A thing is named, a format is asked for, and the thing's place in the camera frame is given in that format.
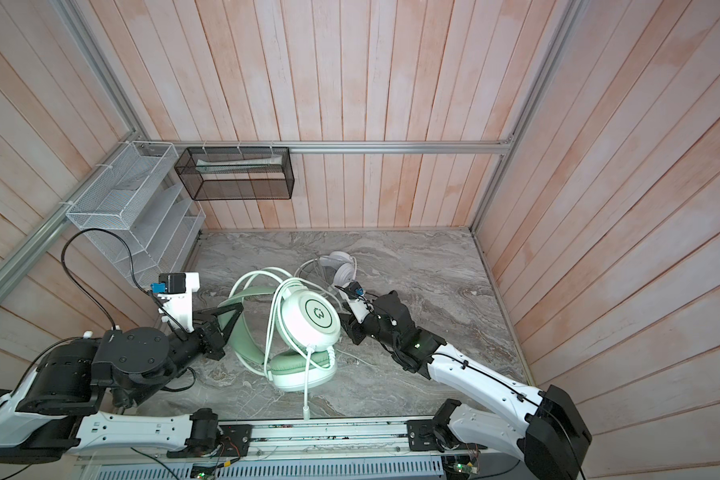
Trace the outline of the white headphones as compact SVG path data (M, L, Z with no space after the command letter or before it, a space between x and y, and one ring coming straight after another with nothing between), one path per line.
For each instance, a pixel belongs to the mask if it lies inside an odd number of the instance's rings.
M357 260L343 251L333 251L307 260L295 272L298 278L306 279L309 273L316 273L334 291L339 292L356 280Z

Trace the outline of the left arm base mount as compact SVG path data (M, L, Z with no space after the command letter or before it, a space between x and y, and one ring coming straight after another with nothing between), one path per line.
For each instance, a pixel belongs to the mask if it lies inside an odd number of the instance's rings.
M190 431L176 448L167 452L168 458L199 458L248 454L252 440L251 424L223 422L209 408L201 408L188 416Z

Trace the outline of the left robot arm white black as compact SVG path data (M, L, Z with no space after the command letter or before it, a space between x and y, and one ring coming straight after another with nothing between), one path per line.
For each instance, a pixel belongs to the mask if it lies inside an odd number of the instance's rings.
M174 417L108 413L144 403L188 372L199 358L219 360L243 313L241 303L201 310L192 331L153 327L65 339L44 352L13 390L0 389L0 464L43 464L66 453L152 447L169 457L213 454L221 447L217 414L208 408Z

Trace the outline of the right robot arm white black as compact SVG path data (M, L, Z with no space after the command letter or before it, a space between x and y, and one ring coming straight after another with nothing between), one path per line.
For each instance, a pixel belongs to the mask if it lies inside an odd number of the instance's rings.
M473 444L510 455L538 479L579 479L592 434L570 395L512 380L418 327L396 292L367 299L353 282L340 290L342 327L356 345L376 340L403 370L449 386L481 405L446 400L432 419L440 450Z

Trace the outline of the green headphones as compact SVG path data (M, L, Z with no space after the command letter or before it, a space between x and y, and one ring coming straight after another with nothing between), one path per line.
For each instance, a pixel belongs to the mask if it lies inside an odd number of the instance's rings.
M242 275L222 305L259 296L271 298L265 345L255 343L243 316L229 339L242 365L283 392L306 393L332 380L340 322L325 291L284 269L267 267Z

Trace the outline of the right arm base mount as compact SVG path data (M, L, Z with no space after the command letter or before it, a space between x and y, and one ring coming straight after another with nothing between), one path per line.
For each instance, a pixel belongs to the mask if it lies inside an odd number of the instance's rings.
M461 405L460 400L447 399L433 417L406 421L409 449L413 452L444 453L454 449L478 447L478 444L460 441L449 426L456 408Z

